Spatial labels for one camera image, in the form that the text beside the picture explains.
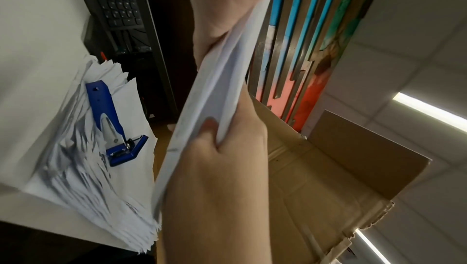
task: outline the torn cardboard edge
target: torn cardboard edge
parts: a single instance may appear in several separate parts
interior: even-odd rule
[[[355,230],[378,222],[394,205],[391,200],[429,164],[428,158],[329,111],[306,140],[253,102],[269,134],[275,264],[330,263],[350,246]]]

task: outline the blue stapler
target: blue stapler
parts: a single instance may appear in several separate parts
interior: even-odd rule
[[[122,125],[118,121],[112,95],[103,81],[86,84],[86,90],[97,128],[101,130],[106,141],[106,154],[110,166],[115,167],[135,159],[148,136],[126,139]]]

